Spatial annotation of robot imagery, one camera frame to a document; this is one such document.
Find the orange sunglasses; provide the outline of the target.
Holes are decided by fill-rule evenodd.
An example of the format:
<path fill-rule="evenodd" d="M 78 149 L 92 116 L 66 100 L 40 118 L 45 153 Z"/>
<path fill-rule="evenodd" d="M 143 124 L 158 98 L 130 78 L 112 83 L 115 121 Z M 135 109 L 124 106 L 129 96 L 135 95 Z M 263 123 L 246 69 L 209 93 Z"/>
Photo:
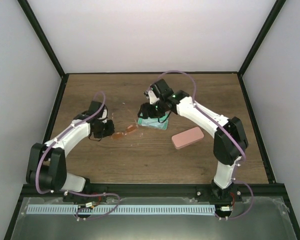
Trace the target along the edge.
<path fill-rule="evenodd" d="M 120 140 L 139 129 L 137 113 L 125 102 L 112 110 L 111 120 L 114 124 L 114 133 L 111 135 L 113 140 Z"/>

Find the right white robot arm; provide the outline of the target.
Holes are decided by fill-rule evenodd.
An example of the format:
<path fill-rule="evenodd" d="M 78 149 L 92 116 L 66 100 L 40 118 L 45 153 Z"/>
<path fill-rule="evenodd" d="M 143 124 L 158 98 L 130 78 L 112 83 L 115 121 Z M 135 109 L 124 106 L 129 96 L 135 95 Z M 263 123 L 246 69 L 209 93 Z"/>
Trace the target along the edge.
<path fill-rule="evenodd" d="M 235 183 L 236 168 L 247 159 L 245 151 L 249 143 L 242 121 L 209 110 L 183 90 L 173 91 L 164 79 L 153 83 L 144 95 L 147 102 L 141 104 L 139 118 L 158 120 L 174 113 L 192 121 L 213 138 L 217 168 L 211 191 L 215 200 L 226 200 Z"/>

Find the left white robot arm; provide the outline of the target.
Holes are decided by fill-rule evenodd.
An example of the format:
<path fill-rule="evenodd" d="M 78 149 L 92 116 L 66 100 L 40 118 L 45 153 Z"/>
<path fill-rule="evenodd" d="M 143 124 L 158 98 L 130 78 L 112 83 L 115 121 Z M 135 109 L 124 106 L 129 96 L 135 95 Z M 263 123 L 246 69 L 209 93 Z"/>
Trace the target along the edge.
<path fill-rule="evenodd" d="M 66 157 L 85 138 L 99 142 L 114 134 L 114 123 L 108 119 L 108 113 L 103 102 L 93 100 L 88 110 L 75 116 L 55 138 L 45 143 L 35 143 L 30 149 L 26 182 L 40 194 L 74 192 L 79 201 L 87 202 L 92 196 L 90 180 L 69 173 Z"/>

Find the grey glasses case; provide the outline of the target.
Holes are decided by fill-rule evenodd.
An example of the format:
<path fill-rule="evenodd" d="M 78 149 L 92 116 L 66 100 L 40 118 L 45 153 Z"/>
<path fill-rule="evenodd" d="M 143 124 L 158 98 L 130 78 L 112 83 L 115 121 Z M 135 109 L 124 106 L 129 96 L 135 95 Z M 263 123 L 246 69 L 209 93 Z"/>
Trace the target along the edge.
<path fill-rule="evenodd" d="M 160 118 L 138 118 L 137 124 L 142 127 L 153 128 L 158 130 L 166 130 L 168 128 L 169 113 L 167 112 L 163 117 Z"/>

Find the pink glasses case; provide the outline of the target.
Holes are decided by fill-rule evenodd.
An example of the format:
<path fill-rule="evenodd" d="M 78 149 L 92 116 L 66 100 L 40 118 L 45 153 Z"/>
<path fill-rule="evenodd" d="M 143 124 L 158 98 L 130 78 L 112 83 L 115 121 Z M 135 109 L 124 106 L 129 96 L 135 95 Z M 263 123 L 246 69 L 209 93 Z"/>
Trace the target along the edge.
<path fill-rule="evenodd" d="M 196 143 L 204 138 L 204 133 L 199 127 L 193 127 L 171 137 L 172 144 L 179 150 Z"/>

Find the blue cleaning cloth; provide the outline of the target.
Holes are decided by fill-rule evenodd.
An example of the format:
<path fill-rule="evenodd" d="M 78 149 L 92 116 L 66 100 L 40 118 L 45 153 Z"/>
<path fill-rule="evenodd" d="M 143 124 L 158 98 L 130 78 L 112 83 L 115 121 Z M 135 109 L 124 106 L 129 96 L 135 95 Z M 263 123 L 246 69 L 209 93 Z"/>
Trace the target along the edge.
<path fill-rule="evenodd" d="M 165 122 L 158 122 L 157 119 L 148 118 L 148 119 L 141 119 L 141 122 L 139 124 L 142 127 L 166 130 L 168 128 L 168 123 L 169 123 L 168 120 L 166 120 Z"/>

